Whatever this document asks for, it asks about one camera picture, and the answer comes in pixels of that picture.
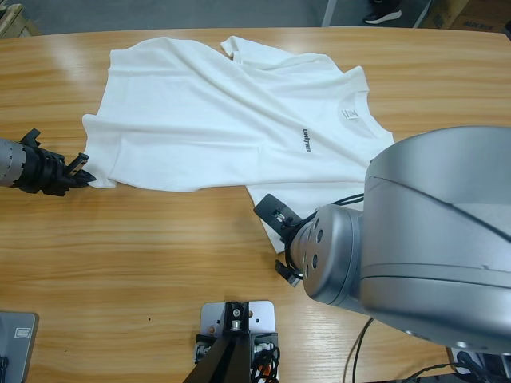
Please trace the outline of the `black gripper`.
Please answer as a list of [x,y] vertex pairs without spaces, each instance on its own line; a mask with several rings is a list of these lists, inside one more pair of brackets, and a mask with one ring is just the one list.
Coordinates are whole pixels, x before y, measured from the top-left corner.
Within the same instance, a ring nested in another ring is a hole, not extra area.
[[254,207],[253,211],[274,232],[281,236],[281,241],[284,243],[284,258],[286,264],[276,259],[275,271],[290,286],[296,287],[303,280],[303,272],[299,270],[292,260],[292,241],[299,230],[315,217],[315,213],[303,219],[272,194],[266,194]]
[[18,178],[18,189],[32,194],[65,196],[71,188],[85,188],[96,177],[83,167],[89,160],[85,153],[67,165],[65,157],[41,148],[24,147],[26,154],[22,173]]

